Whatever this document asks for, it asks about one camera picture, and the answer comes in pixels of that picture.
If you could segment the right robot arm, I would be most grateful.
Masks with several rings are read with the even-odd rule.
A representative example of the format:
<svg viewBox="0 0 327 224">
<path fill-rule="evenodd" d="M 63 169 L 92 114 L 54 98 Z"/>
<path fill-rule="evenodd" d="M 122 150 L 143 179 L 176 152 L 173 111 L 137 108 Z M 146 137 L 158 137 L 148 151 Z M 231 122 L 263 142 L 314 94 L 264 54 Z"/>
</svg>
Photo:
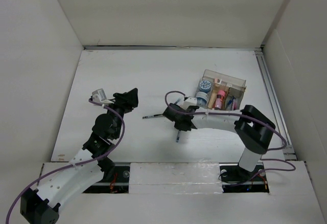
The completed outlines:
<svg viewBox="0 0 327 224">
<path fill-rule="evenodd" d="M 275 130 L 275 124 L 252 105 L 246 105 L 242 110 L 222 111 L 197 105 L 183 109 L 171 103 L 163 116 L 181 131 L 210 128 L 236 133 L 245 146 L 236 167 L 236 174 L 242 180 L 254 175 L 261 156 L 268 151 Z"/>
</svg>

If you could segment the dark blue pen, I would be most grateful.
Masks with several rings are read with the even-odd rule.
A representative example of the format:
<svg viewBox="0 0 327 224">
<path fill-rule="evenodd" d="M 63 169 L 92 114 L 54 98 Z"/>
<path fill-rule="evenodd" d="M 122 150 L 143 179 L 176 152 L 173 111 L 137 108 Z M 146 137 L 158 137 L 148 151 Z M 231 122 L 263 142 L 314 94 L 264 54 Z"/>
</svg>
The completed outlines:
<svg viewBox="0 0 327 224">
<path fill-rule="evenodd" d="M 176 136 L 176 143 L 178 143 L 180 140 L 180 133 L 181 133 L 181 131 L 179 130 L 177 133 L 177 136 Z"/>
</svg>

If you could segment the red gel pen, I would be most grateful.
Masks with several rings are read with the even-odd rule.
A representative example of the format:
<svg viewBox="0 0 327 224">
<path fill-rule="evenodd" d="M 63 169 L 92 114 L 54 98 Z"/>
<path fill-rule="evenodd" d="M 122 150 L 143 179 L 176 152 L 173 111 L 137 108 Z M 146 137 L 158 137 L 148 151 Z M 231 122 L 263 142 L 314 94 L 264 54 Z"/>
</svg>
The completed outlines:
<svg viewBox="0 0 327 224">
<path fill-rule="evenodd" d="M 232 96 L 230 100 L 228 100 L 225 110 L 233 111 L 238 109 L 238 98 Z"/>
</svg>

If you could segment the clear desk organizer box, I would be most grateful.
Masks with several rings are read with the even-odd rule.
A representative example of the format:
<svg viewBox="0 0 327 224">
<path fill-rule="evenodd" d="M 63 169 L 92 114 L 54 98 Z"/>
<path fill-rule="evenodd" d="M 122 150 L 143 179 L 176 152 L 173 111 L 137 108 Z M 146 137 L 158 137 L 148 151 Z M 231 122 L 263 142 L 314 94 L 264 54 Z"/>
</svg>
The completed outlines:
<svg viewBox="0 0 327 224">
<path fill-rule="evenodd" d="M 241 106 L 246 81 L 211 70 L 205 70 L 195 92 L 198 106 L 233 111 Z"/>
</svg>

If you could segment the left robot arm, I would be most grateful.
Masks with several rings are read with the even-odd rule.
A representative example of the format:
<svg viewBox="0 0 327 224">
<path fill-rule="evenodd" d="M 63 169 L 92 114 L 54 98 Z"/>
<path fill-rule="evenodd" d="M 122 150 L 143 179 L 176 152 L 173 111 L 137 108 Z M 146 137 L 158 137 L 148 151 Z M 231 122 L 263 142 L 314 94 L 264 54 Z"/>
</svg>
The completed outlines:
<svg viewBox="0 0 327 224">
<path fill-rule="evenodd" d="M 49 177 L 47 183 L 27 187 L 20 195 L 20 213 L 28 223 L 56 223 L 69 200 L 96 182 L 112 179 L 115 164 L 108 155 L 125 134 L 124 115 L 138 106 L 138 89 L 115 93 L 106 102 L 89 102 L 106 110 L 97 116 L 89 139 L 67 165 L 40 177 Z"/>
</svg>

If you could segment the black thin pen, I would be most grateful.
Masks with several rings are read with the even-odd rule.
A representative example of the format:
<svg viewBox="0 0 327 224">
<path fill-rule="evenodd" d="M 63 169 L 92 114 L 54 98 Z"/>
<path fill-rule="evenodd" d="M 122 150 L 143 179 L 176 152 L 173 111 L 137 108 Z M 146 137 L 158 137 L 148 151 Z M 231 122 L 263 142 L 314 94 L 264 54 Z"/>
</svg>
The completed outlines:
<svg viewBox="0 0 327 224">
<path fill-rule="evenodd" d="M 142 119 L 152 119 L 152 118 L 162 118 L 162 117 L 164 117 L 163 114 L 154 114 L 154 115 L 143 116 Z"/>
</svg>

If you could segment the blue round tape tin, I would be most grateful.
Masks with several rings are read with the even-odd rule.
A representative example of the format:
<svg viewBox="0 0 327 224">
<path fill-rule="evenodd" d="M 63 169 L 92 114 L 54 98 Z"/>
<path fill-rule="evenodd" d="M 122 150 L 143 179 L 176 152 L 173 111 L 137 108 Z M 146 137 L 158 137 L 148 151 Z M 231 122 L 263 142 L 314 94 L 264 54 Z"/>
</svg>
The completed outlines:
<svg viewBox="0 0 327 224">
<path fill-rule="evenodd" d="M 208 80 L 201 80 L 199 82 L 199 91 L 209 93 L 212 89 L 212 83 Z"/>
</svg>

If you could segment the pink glue bottle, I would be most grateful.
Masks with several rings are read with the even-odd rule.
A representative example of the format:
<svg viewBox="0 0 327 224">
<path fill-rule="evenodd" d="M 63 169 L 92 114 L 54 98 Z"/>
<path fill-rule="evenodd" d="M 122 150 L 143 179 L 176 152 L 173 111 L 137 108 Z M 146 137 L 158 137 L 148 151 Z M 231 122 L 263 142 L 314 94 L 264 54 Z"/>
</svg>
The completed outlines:
<svg viewBox="0 0 327 224">
<path fill-rule="evenodd" d="M 221 110 L 222 109 L 225 96 L 226 96 L 226 91 L 224 91 L 222 89 L 218 90 L 216 100 L 215 100 L 215 104 L 214 104 L 214 109 L 215 110 Z"/>
</svg>

